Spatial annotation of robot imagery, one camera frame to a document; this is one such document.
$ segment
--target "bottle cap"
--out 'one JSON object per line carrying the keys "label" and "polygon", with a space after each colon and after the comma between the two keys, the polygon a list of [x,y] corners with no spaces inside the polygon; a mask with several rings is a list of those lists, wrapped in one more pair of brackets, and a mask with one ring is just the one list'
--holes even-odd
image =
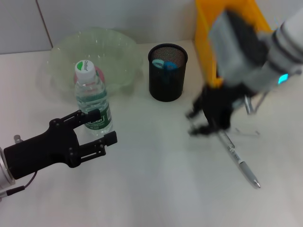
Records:
{"label": "bottle cap", "polygon": [[96,71],[94,63],[88,60],[82,60],[75,65],[75,71],[78,80],[90,80],[94,78]]}

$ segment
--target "water bottle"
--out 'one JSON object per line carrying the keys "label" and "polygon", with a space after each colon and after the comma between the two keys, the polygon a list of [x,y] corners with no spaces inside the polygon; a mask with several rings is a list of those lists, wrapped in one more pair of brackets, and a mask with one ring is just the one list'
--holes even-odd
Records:
{"label": "water bottle", "polygon": [[75,65],[77,82],[75,96],[78,107],[84,113],[99,109],[101,119],[85,124],[88,131],[95,135],[108,133],[112,128],[112,118],[107,100],[105,84],[100,80],[98,72],[91,61],[82,60]]}

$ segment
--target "yellow bin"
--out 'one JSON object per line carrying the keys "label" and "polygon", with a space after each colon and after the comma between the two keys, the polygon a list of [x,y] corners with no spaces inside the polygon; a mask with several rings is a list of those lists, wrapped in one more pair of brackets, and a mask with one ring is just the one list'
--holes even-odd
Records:
{"label": "yellow bin", "polygon": [[270,27],[254,0],[196,0],[196,7],[198,11],[195,35],[196,49],[207,83],[210,86],[219,87],[223,79],[217,78],[216,60],[207,38],[216,18],[224,9],[232,9],[254,25],[257,31],[270,31]]}

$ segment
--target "pen holder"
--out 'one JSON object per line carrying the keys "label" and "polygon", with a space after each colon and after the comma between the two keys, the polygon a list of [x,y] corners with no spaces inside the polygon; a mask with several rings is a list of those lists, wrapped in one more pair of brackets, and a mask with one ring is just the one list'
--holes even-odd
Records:
{"label": "pen holder", "polygon": [[162,102],[178,99],[183,90],[184,75],[188,56],[186,51],[175,44],[160,44],[148,54],[151,96]]}

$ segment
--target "pen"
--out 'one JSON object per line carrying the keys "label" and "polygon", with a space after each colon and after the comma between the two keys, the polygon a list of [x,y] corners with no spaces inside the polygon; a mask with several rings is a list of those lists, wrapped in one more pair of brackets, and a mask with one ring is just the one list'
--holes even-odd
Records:
{"label": "pen", "polygon": [[247,176],[250,182],[252,182],[255,186],[258,188],[261,188],[256,176],[253,174],[253,172],[250,170],[246,162],[244,162],[239,155],[235,151],[235,145],[232,143],[231,139],[228,137],[225,131],[220,130],[218,132],[219,140],[222,142],[222,144],[228,149],[228,151],[231,153],[231,155],[234,157],[234,159],[237,160],[239,167],[241,168],[242,172]]}

